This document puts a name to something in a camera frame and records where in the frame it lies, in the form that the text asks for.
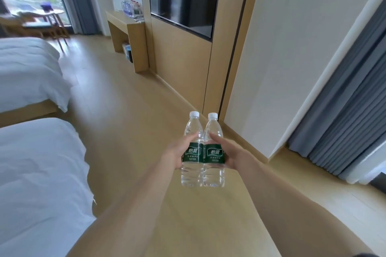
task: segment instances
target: person's right arm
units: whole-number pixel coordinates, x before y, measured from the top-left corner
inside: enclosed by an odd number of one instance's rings
[[[372,252],[325,208],[275,175],[234,141],[210,134],[237,170],[283,257],[352,257]]]

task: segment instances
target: bed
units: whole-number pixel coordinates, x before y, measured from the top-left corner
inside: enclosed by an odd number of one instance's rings
[[[71,85],[59,57],[39,38],[0,39],[0,127],[67,111]]]
[[[95,220],[85,147],[44,118],[0,128],[0,256],[65,256]]]

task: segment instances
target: green bottle label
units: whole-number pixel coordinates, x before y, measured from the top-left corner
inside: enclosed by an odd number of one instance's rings
[[[182,162],[203,162],[203,148],[202,143],[190,143],[182,155]]]
[[[204,145],[204,164],[224,164],[224,152],[221,144]]]

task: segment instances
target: person's left hand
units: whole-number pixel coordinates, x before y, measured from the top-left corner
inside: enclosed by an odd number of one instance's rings
[[[182,155],[189,147],[189,143],[193,142],[197,137],[198,132],[183,136],[180,139],[173,141],[164,150],[161,158],[171,161],[175,169],[180,169],[182,166]]]

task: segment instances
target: wooden bed base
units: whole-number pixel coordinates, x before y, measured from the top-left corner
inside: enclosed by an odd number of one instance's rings
[[[30,104],[22,108],[0,113],[0,128],[41,118],[59,110],[51,100]]]

